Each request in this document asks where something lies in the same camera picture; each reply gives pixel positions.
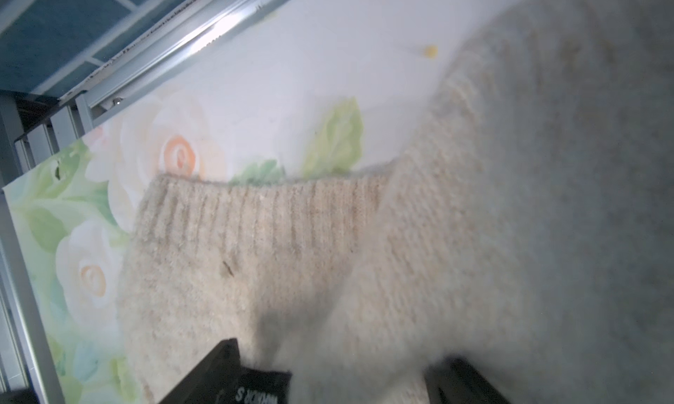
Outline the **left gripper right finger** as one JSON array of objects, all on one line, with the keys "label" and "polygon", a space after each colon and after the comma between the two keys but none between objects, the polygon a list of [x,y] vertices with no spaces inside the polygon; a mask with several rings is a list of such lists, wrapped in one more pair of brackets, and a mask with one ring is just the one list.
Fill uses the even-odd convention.
[{"label": "left gripper right finger", "polygon": [[473,366],[447,358],[424,372],[430,404],[509,404]]}]

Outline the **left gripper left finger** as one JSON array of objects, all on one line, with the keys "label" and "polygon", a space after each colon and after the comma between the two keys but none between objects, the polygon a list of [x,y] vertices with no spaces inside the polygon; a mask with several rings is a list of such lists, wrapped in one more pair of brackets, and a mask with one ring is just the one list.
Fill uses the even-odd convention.
[{"label": "left gripper left finger", "polygon": [[289,372],[247,368],[235,338],[223,340],[161,401],[161,404],[284,404]]}]

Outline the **beige knitted scarf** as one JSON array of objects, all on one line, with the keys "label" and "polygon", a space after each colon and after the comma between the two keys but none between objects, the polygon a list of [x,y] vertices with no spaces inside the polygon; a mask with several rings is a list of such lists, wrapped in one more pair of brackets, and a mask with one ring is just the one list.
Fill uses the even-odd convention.
[{"label": "beige knitted scarf", "polygon": [[672,402],[673,0],[511,8],[389,169],[156,177],[118,307],[147,403],[228,338],[292,403],[422,403],[447,358],[512,403]]}]

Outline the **floral table mat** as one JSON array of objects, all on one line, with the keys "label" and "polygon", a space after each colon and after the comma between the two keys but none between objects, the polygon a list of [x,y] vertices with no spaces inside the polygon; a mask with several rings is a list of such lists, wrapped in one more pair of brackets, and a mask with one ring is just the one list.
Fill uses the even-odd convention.
[{"label": "floral table mat", "polygon": [[208,19],[17,145],[2,280],[41,403],[138,403],[115,288],[159,172],[272,182],[359,171],[410,138],[468,33],[519,0],[207,0]]}]

